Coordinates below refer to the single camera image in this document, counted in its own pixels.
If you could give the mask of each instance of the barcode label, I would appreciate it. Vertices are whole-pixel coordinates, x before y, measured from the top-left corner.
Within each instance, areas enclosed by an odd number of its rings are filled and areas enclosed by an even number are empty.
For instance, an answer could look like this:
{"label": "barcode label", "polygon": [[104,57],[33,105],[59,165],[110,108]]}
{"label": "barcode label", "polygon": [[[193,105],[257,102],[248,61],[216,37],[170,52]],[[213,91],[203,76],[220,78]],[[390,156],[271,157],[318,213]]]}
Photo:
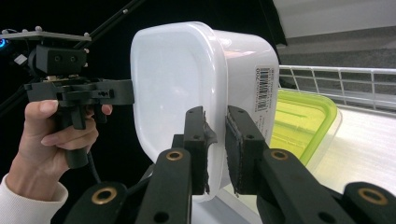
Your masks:
{"label": "barcode label", "polygon": [[255,112],[268,109],[272,98],[274,69],[256,68],[256,106]]}

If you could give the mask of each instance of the white wire rack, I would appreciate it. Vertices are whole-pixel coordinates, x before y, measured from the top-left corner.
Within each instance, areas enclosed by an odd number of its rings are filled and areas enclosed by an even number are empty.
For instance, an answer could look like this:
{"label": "white wire rack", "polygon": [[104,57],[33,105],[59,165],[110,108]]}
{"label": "white wire rack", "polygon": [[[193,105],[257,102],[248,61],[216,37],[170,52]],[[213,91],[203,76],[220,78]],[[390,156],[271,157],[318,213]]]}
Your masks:
{"label": "white wire rack", "polygon": [[280,88],[315,92],[338,105],[396,113],[396,69],[297,65],[279,68],[283,83]]}

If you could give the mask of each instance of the plastic lid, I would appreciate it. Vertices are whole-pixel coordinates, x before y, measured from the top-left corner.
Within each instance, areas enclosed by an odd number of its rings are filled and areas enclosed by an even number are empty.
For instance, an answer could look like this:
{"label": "plastic lid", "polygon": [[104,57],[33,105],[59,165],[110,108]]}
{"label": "plastic lid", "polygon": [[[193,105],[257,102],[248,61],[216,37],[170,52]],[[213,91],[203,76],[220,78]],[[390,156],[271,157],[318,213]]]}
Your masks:
{"label": "plastic lid", "polygon": [[270,148],[286,149],[306,165],[337,115],[336,104],[325,96],[279,90]]}
{"label": "plastic lid", "polygon": [[200,22],[173,23],[141,30],[131,50],[134,122],[142,148],[152,161],[184,133],[185,113],[202,106],[218,142],[209,147],[210,194],[219,190],[224,159],[227,63],[214,32]]}

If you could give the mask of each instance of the white container lid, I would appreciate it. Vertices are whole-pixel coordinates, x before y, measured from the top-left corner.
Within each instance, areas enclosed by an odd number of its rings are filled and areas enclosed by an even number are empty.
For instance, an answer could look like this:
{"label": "white container lid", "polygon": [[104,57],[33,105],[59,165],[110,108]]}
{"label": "white container lid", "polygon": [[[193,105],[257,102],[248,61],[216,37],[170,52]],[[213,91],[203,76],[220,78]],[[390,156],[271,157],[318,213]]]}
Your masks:
{"label": "white container lid", "polygon": [[185,114],[202,106],[218,142],[208,150],[210,193],[216,196],[224,161],[227,63],[213,30],[201,22],[173,23],[141,30],[131,50],[134,122],[140,145],[152,161],[184,133]]}

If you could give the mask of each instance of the white plastic container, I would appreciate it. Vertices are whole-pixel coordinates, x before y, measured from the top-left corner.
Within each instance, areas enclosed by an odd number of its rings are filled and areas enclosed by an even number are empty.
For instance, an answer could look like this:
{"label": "white plastic container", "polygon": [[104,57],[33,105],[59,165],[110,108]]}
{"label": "white plastic container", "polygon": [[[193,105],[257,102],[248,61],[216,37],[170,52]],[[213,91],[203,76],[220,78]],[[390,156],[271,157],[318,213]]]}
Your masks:
{"label": "white plastic container", "polygon": [[245,109],[264,136],[272,132],[278,62],[258,36],[214,31],[201,22],[151,27],[134,36],[131,69],[137,137],[153,161],[184,132],[186,111],[204,107],[218,142],[208,151],[210,194],[193,196],[196,202],[219,190],[227,105]]}

